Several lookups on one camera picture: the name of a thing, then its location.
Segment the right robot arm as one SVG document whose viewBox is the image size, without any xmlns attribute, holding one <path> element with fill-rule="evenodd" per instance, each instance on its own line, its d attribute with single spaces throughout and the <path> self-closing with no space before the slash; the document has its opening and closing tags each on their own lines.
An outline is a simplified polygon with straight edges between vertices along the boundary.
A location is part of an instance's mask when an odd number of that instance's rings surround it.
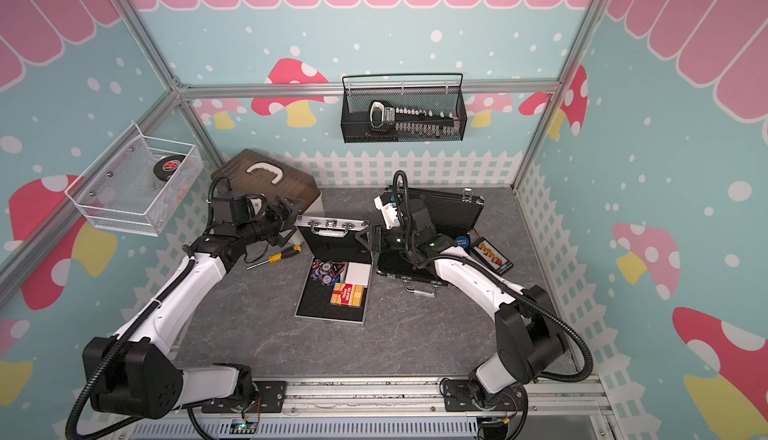
<svg viewBox="0 0 768 440">
<path fill-rule="evenodd" d="M 384 225 L 368 242 L 378 255 L 388 249 L 417 270 L 428 270 L 479 305 L 495 325 L 496 352 L 468 376 L 471 401 L 481 410 L 495 406 L 511 387 L 541 378 L 563 383 L 587 379 L 594 358 L 586 341 L 554 313 L 540 287 L 524 288 L 471 257 L 435 227 L 424 201 L 410 193 L 405 171 L 397 170 L 391 191 L 375 198 Z"/>
</svg>

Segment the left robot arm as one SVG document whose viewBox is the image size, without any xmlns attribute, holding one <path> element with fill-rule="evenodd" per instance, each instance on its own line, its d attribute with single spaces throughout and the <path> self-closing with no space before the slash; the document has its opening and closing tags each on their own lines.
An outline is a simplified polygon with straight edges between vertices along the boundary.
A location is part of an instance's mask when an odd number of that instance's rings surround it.
<svg viewBox="0 0 768 440">
<path fill-rule="evenodd" d="M 86 383 L 66 421 L 66 438 L 83 438 L 78 423 L 87 406 L 122 418 L 90 433 L 90 438 L 99 439 L 174 410 L 192 413 L 214 402 L 246 411 L 259 402 L 250 367 L 218 363 L 180 369 L 169 354 L 198 305 L 246 256 L 249 246 L 288 242 L 305 203 L 217 187 L 213 183 L 208 192 L 203 233 L 183 246 L 183 261 L 160 291 L 114 334 L 95 337 L 86 345 L 82 353 Z"/>
</svg>

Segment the silver poker set case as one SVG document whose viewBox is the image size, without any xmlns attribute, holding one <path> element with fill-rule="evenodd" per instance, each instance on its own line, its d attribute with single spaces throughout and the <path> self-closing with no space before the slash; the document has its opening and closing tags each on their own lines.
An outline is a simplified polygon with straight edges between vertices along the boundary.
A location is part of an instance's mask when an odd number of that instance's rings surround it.
<svg viewBox="0 0 768 440">
<path fill-rule="evenodd" d="M 370 223 L 303 215 L 296 226 L 311 253 L 311 263 L 295 316 L 363 324 L 373 267 Z"/>
</svg>

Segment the black poker set case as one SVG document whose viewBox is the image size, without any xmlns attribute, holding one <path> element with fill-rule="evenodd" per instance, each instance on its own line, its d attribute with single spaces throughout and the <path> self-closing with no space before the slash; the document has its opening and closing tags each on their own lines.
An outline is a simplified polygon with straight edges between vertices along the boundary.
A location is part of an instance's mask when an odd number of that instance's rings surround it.
<svg viewBox="0 0 768 440">
<path fill-rule="evenodd" d="M 485 206 L 484 198 L 470 188 L 462 193 L 410 188 L 408 197 L 404 198 L 401 187 L 390 186 L 383 194 L 392 194 L 397 200 L 400 227 L 432 227 L 432 239 L 419 246 L 426 258 L 436 254 L 441 247 L 457 245 L 458 236 L 470 239 L 470 232 Z M 382 253 L 377 259 L 376 270 L 382 276 L 403 282 L 434 287 L 447 284 L 430 267 L 420 269 L 394 252 Z"/>
</svg>

